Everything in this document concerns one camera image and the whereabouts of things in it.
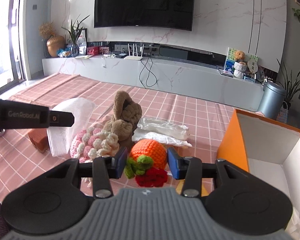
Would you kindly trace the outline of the black wall television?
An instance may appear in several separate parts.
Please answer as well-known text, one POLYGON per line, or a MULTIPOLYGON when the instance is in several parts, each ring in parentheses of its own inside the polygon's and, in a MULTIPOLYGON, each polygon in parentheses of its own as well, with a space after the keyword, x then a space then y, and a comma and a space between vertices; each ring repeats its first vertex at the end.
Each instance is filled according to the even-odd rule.
POLYGON ((94 27, 158 27, 191 31, 194 0, 95 0, 94 27))

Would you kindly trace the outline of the green potted plant on console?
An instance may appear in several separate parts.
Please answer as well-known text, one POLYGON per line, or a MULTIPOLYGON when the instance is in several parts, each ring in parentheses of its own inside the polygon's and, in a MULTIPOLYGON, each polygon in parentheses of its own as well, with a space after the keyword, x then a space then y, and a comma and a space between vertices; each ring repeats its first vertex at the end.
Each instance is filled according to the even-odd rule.
POLYGON ((70 40, 72 42, 72 45, 70 47, 71 51, 71 57, 76 57, 79 55, 79 46, 77 45, 77 41, 82 33, 82 30, 84 27, 82 26, 82 23, 89 17, 90 15, 83 18, 81 21, 79 20, 71 20, 70 21, 70 28, 66 29, 65 27, 62 27, 62 29, 66 30, 70 36, 70 40))

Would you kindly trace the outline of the teddy bear in white basket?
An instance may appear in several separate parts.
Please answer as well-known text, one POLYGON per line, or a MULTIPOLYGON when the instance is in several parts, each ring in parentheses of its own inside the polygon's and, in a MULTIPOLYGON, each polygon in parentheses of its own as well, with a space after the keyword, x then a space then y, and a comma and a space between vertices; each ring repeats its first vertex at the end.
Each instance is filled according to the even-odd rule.
POLYGON ((241 50, 236 50, 234 53, 234 77, 243 79, 245 71, 247 69, 247 63, 245 62, 245 53, 241 50))

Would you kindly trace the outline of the woven basket bag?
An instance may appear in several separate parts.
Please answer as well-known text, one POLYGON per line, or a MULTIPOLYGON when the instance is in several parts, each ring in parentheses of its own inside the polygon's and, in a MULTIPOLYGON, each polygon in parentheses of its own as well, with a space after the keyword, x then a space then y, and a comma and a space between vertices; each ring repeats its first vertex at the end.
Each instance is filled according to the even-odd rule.
POLYGON ((277 121, 286 124, 288 119, 288 103, 283 101, 280 111, 277 116, 277 121))

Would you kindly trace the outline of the red gift box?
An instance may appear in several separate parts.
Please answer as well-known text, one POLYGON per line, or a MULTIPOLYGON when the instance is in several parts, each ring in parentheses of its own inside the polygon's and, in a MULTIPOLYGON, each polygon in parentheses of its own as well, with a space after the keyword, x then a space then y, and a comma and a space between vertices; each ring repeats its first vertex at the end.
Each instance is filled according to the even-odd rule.
POLYGON ((99 54, 99 46, 92 46, 87 48, 87 55, 97 56, 99 54))

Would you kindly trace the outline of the white wifi router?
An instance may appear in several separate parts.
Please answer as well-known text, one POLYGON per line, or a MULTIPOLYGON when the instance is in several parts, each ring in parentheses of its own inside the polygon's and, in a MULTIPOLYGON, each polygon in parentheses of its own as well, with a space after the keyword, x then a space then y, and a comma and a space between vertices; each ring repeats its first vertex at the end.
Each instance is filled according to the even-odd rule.
POLYGON ((144 45, 137 46, 136 43, 132 44, 132 49, 128 44, 128 55, 124 58, 125 60, 141 61, 143 58, 144 45))

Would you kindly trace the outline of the tall floor plant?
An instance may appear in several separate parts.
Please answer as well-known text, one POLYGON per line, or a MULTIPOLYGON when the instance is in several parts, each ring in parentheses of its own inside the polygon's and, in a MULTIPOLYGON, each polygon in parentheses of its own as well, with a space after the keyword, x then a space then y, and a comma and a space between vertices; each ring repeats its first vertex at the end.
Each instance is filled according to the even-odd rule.
POLYGON ((280 67, 279 72, 283 76, 283 82, 278 81, 278 83, 286 91, 284 102, 286 105, 286 109, 289 110, 294 95, 300 92, 300 70, 298 71, 296 76, 294 76, 292 69, 290 70, 290 72, 288 72, 285 62, 283 60, 281 60, 281 62, 277 60, 277 62, 280 67))

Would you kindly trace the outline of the grey metal trash can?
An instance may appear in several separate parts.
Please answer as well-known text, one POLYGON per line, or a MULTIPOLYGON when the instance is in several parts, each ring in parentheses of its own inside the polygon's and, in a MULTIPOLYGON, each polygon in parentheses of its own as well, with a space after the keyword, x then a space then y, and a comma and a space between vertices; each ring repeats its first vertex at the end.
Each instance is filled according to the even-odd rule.
POLYGON ((263 86, 263 96, 257 111, 266 118, 276 120, 282 103, 286 97, 286 90, 281 86, 268 81, 263 86))

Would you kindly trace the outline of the white folded plastic bag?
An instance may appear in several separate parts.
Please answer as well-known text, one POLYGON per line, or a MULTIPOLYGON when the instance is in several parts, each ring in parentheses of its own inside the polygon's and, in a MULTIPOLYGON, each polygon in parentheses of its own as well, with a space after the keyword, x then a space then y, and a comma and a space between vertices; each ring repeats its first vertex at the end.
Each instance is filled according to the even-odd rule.
POLYGON ((143 139, 151 139, 163 145, 189 148, 192 147, 187 141, 189 137, 190 131, 185 125, 155 118, 141 118, 132 136, 132 141, 138 142, 143 139))

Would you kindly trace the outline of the small brown block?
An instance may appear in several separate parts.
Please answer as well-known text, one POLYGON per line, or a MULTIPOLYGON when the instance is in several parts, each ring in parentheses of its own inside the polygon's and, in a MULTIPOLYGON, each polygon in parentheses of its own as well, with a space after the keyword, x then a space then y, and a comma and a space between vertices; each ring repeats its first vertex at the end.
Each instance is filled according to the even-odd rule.
POLYGON ((49 148, 46 128, 35 128, 28 133, 30 142, 39 151, 44 153, 49 148))

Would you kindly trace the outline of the orange crochet fruit toy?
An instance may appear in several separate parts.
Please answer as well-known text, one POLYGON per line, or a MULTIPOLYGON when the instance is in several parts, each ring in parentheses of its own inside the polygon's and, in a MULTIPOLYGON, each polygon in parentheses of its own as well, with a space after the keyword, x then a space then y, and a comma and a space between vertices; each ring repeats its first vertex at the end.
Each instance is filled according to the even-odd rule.
POLYGON ((124 174, 140 187, 162 187, 167 182, 167 152, 152 139, 138 141, 130 150, 124 174))

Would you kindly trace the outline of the orange white cardboard box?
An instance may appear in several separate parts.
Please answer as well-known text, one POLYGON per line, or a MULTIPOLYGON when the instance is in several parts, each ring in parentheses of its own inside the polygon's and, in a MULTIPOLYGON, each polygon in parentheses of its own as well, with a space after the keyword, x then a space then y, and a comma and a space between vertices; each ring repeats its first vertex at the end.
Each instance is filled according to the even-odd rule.
POLYGON ((284 192, 293 205, 286 232, 300 239, 300 129, 235 109, 217 158, 284 192))

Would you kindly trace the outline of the white mesh cloth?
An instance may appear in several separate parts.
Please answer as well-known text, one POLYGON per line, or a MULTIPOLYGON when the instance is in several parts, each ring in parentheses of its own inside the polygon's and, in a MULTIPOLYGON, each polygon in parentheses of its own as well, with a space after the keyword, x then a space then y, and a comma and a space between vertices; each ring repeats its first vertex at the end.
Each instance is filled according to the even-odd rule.
POLYGON ((47 138, 53 157, 68 154, 75 135, 88 127, 94 108, 95 103, 88 99, 72 98, 52 109, 47 138))

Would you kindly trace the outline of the brown crochet bunny toy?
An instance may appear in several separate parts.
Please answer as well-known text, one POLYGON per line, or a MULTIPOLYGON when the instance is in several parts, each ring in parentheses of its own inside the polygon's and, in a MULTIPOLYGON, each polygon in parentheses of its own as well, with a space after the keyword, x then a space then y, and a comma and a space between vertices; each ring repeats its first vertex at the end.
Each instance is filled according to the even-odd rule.
POLYGON ((132 136, 141 117, 141 106, 127 92, 119 90, 114 98, 113 116, 103 129, 116 134, 119 145, 130 151, 134 146, 132 136))

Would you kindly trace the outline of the golden vase with dried flowers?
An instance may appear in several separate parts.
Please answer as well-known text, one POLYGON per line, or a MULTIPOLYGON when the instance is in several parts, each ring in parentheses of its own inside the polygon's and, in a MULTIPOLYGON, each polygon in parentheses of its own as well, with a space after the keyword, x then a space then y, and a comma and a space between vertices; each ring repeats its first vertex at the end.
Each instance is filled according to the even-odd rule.
POLYGON ((39 35, 46 41, 47 51, 51 57, 58 57, 57 51, 64 49, 65 38, 57 35, 52 22, 42 23, 39 28, 39 35))

